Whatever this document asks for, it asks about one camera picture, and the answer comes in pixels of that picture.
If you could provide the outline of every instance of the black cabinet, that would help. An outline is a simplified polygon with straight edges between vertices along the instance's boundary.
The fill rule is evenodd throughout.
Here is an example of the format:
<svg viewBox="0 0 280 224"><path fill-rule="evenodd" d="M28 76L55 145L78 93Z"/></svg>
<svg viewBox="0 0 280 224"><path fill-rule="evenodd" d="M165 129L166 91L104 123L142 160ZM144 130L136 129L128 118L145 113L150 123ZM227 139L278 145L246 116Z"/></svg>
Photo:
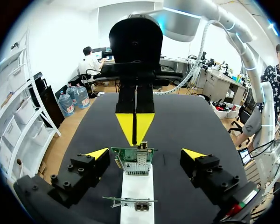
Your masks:
<svg viewBox="0 0 280 224"><path fill-rule="evenodd" d="M36 96L33 92L33 89L30 89L30 93L35 106L40 107L38 101L36 100ZM44 104L53 123L57 128L59 128L61 123L64 121L64 116L59 109L59 106L56 102L51 86L50 85L46 86L42 90L42 92L39 93L39 95L41 96L42 103ZM51 127L51 125L44 118L42 119L45 122L46 126Z"/></svg>

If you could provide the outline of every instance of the wooden floor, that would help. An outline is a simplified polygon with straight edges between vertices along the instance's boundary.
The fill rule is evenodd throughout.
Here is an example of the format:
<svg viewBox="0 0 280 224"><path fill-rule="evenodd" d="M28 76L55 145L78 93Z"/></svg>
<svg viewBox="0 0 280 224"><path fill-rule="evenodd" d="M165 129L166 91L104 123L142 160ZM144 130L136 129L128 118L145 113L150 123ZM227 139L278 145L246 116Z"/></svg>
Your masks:
<svg viewBox="0 0 280 224"><path fill-rule="evenodd" d="M174 86L170 85L167 87L163 87L162 91L171 90L174 88ZM95 91L103 91L103 92L116 92L114 83L110 83L110 86L103 86L99 85L96 86ZM201 93L202 90L195 90L191 91L195 93ZM188 90L186 88L181 88L179 91L174 92L173 94L189 94ZM61 132L61 137L58 137L56 134L53 140L51 141L46 154L43 158L43 161L46 163L46 169L44 171L44 179L50 183L50 176L52 174L58 174L59 167L61 165L61 161L63 159L63 156L66 152L66 149L74 136L76 129L78 128L82 118L87 113L88 109L79 109L78 107L75 107L75 112L73 115L65 118L64 122L60 125L59 131ZM221 120L222 124L225 126L226 129L229 129L231 127L232 119L223 119ZM231 138L234 140L235 135L231 133Z"/></svg>

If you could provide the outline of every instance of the white shirt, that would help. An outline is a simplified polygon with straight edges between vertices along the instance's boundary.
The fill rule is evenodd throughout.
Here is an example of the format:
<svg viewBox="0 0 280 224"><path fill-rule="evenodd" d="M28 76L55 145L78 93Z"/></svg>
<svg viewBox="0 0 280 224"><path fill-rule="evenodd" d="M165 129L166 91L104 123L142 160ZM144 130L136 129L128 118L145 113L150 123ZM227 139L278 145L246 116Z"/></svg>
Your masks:
<svg viewBox="0 0 280 224"><path fill-rule="evenodd" d="M95 56L87 55L87 56L85 56L84 60L79 63L80 75L86 74L87 69L99 70L100 66L101 66L100 63L95 58ZM90 74L90 75L96 75L99 72L90 70L87 73Z"/></svg>

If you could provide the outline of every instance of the floral shirt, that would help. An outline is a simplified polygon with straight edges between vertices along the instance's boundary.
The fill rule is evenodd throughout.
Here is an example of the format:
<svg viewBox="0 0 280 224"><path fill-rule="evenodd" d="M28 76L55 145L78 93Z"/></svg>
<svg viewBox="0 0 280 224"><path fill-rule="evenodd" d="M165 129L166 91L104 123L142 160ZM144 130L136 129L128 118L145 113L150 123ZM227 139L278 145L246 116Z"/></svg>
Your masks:
<svg viewBox="0 0 280 224"><path fill-rule="evenodd" d="M270 82L272 86L275 106L275 122L277 122L280 113L280 83L277 82L276 71L277 74L280 75L279 65L276 65L275 67L268 66L265 73L260 78L261 82ZM263 103L258 103L256 107L262 112Z"/></svg>

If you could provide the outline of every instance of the black mat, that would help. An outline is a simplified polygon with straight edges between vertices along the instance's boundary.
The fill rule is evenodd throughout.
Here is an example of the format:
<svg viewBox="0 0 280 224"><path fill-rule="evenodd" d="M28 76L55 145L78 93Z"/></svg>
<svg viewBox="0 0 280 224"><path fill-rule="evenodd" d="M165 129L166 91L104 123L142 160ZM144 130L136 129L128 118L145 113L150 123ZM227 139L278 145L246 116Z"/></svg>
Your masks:
<svg viewBox="0 0 280 224"><path fill-rule="evenodd" d="M84 116L64 155L61 168L77 153L89 153L105 147L129 147L115 116L118 94L96 99ZM209 224L219 211L200 189L195 189L179 165L181 148L202 154L214 154L232 175L247 183L241 159L219 118L205 100L196 96L155 96L155 117L144 138L159 151L153 158L154 221L156 224ZM114 162L96 188L90 188L75 210L83 216L106 224L120 223L120 207L102 196L121 197L123 171Z"/></svg>

